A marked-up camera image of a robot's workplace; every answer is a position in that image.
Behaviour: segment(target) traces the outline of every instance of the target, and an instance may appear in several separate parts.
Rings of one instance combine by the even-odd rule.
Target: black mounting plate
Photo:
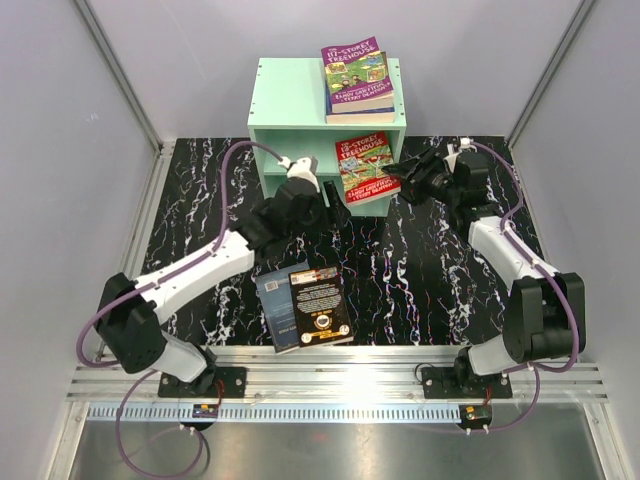
[[[158,386],[160,398],[218,398],[218,389],[215,384],[221,380],[224,384],[225,398],[244,398],[247,387],[247,369],[244,367],[217,367],[213,383],[204,393],[194,392],[189,383],[178,380],[173,375],[162,374]]]
[[[453,399],[453,398],[478,398],[487,396],[486,387],[491,387],[491,398],[513,398],[509,377],[502,378],[495,375],[487,378],[487,383],[482,387],[471,387],[463,392],[456,380],[453,367],[423,367],[420,369],[424,398]]]

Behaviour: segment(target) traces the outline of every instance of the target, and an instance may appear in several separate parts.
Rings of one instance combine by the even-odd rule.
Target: book
[[[337,142],[336,154],[347,207],[400,191],[400,180],[382,171],[382,167],[393,163],[386,133],[377,132]]]
[[[298,331],[293,314],[289,274],[308,269],[309,264],[303,262],[256,277],[258,297],[271,332],[273,347],[278,354],[298,348]]]
[[[393,106],[393,85],[375,37],[321,50],[332,113]]]
[[[301,348],[353,340],[337,267],[291,273],[289,278]]]
[[[325,116],[327,123],[330,125],[336,124],[358,124],[358,123],[393,123],[395,120],[396,109],[394,107],[389,108],[375,108],[373,110],[360,110],[358,112],[343,112],[333,113],[331,111],[331,99],[329,94],[329,87],[325,83],[324,86],[324,101],[325,101]]]

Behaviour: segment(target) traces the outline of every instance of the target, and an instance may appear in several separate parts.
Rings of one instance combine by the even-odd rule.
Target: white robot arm
[[[461,350],[454,364],[460,385],[530,361],[569,355],[574,343],[578,351],[584,349],[584,283],[575,273],[560,273],[543,261],[498,215],[487,199],[487,159],[468,139],[457,151],[450,145],[445,158],[432,148],[383,170],[402,180],[400,196],[410,204],[431,198],[444,203],[451,228],[486,258],[509,290],[502,334]]]
[[[119,273],[105,284],[100,309],[136,289],[138,295],[115,307],[95,328],[127,373],[152,368],[204,391],[215,375],[215,355],[163,331],[180,307],[221,281],[250,270],[257,261],[279,253],[306,230],[342,228],[350,217],[332,182],[315,176],[317,161],[283,158],[287,180],[273,198],[257,205],[217,239],[158,271],[129,280]]]

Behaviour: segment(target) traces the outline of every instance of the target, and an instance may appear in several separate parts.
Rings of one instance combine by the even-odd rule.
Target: tabletop
[[[407,137],[403,157],[429,145],[446,155],[453,137]],[[213,240],[220,227],[220,164],[239,138],[176,143],[143,273],[166,266]],[[474,137],[512,162],[503,137]],[[508,173],[490,163],[489,197],[505,212],[517,193]],[[262,200],[250,149],[232,160],[230,222]],[[524,241],[541,255],[527,207],[514,217]],[[446,221],[437,201],[412,207],[393,198],[386,218],[355,217],[340,232],[293,239],[278,258],[229,278],[180,309],[166,325],[183,340],[207,345],[271,345],[255,287],[263,273],[300,263],[339,267],[355,338],[351,345],[482,343],[502,327],[507,289],[479,253]]]

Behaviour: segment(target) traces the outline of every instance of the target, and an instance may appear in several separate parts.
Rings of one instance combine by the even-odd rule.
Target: mint green shelf
[[[325,121],[324,72],[320,58],[260,59],[248,120],[251,140],[268,145],[292,160],[315,156],[319,180],[333,180],[344,200],[336,142],[385,131],[394,160],[397,162],[400,158],[407,127],[400,63],[397,58],[390,58],[388,62],[394,87],[394,122],[328,125]],[[266,152],[256,148],[254,153],[262,192],[265,198],[272,197],[278,186],[284,183],[286,172]],[[354,216],[386,216],[390,201],[390,197],[382,198],[350,207],[350,210]]]

